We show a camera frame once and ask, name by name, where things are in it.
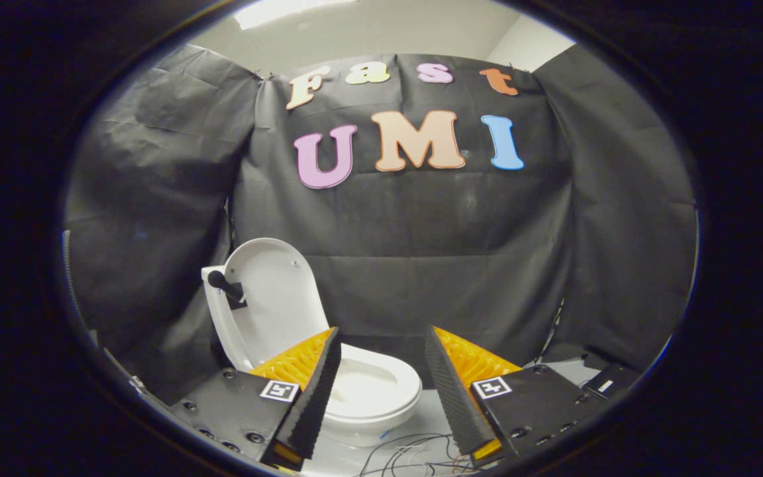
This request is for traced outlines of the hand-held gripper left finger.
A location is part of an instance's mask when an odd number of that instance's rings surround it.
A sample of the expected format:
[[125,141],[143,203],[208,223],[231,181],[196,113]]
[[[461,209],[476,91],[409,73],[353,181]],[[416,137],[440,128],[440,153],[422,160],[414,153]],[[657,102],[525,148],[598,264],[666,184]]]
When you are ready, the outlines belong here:
[[339,330],[326,329],[251,371],[217,372],[172,415],[242,460],[296,473],[314,456],[341,357]]

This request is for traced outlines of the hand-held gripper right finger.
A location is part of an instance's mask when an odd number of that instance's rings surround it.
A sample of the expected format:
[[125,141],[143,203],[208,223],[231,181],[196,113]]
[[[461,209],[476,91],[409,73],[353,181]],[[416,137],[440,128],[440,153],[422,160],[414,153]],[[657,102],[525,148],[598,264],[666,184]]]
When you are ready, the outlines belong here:
[[425,353],[454,442],[472,464],[529,458],[605,409],[549,366],[524,368],[444,329],[428,331]]

